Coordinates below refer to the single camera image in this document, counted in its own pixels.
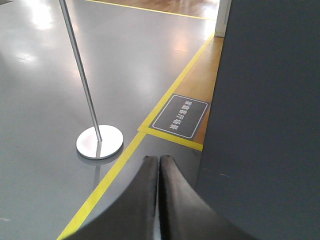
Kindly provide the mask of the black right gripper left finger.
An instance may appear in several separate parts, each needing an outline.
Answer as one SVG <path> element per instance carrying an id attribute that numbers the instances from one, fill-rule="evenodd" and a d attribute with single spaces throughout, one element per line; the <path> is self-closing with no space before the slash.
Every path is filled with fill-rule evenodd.
<path id="1" fill-rule="evenodd" d="M 158 174 L 158 157 L 145 156 L 137 174 L 113 204 L 66 239 L 152 240 Z"/>

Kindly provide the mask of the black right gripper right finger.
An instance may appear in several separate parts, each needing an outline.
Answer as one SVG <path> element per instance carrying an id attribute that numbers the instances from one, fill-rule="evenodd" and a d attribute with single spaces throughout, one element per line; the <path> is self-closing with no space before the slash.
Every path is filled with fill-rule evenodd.
<path id="1" fill-rule="evenodd" d="M 206 204 L 170 155 L 160 157 L 158 200 L 163 240 L 255 239 Z"/>

